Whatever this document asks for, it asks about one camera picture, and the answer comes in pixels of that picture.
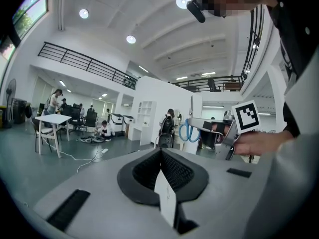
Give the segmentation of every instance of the blue scissors handle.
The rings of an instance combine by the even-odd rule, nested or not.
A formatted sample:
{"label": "blue scissors handle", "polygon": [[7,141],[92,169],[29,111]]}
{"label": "blue scissors handle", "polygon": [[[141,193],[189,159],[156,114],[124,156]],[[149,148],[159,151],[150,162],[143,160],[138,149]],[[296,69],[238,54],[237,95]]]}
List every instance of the blue scissors handle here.
{"label": "blue scissors handle", "polygon": [[[182,137],[181,136],[181,129],[182,127],[185,126],[186,127],[186,138]],[[191,139],[191,136],[193,134],[193,128],[192,126],[189,126],[188,124],[188,119],[185,120],[185,123],[183,125],[181,125],[179,127],[179,137],[182,141],[190,141],[190,142],[197,142],[198,139],[200,138],[200,132],[198,133],[198,137],[195,139],[195,140],[192,140]]]}

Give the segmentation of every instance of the black and white square tag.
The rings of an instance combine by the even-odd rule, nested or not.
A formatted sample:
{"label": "black and white square tag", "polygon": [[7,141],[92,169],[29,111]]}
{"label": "black and white square tag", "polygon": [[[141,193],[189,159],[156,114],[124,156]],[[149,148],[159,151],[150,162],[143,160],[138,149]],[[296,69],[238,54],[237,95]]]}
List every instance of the black and white square tag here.
{"label": "black and white square tag", "polygon": [[257,129],[259,127],[260,118],[254,100],[233,106],[232,112],[235,116],[239,134]]}

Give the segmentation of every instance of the tree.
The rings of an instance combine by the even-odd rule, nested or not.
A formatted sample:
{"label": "tree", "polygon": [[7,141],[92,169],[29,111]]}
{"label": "tree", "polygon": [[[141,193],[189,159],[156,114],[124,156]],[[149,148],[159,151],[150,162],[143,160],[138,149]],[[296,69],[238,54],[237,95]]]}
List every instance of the tree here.
{"label": "tree", "polygon": [[[33,20],[25,12],[25,8],[20,8],[15,15],[13,16],[14,28],[19,37],[22,37],[23,34],[31,27]],[[4,36],[0,41],[0,52],[4,53],[8,48],[11,48],[12,42],[10,38]]]}

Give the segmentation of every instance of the green floor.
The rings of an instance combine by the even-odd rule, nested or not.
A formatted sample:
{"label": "green floor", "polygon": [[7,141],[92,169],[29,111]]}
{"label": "green floor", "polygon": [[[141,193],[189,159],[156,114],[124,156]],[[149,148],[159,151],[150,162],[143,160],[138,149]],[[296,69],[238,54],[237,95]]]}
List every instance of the green floor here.
{"label": "green floor", "polygon": [[[67,141],[66,134],[62,132],[60,150],[73,155],[76,159],[91,159],[98,149],[109,149],[103,158],[96,161],[101,162],[139,149],[153,148],[152,145],[140,146],[140,141],[130,141],[124,137],[115,137],[110,142],[100,144],[86,144],[76,141],[80,136],[82,133],[78,135],[73,132],[70,134],[70,141]],[[45,143],[40,156],[35,152],[35,134],[29,122],[13,125],[11,129],[1,129],[0,151],[2,180],[16,200],[27,203],[30,207],[54,187],[76,174],[80,165],[87,163],[87,161],[75,161],[64,154],[61,154],[62,158],[58,158],[56,151],[53,149],[51,153]],[[197,154],[208,158],[215,157],[215,153],[206,148],[199,150]]]}

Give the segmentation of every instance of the paper card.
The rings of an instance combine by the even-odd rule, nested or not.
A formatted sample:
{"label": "paper card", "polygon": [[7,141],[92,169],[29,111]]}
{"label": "paper card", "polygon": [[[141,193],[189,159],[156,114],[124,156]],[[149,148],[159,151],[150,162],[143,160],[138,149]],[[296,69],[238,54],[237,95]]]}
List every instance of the paper card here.
{"label": "paper card", "polygon": [[166,180],[162,170],[156,179],[154,191],[159,194],[160,213],[168,224],[173,227],[176,210],[176,194]]}
{"label": "paper card", "polygon": [[254,100],[238,104],[232,107],[238,133],[242,134],[257,129],[260,125],[260,118]]}

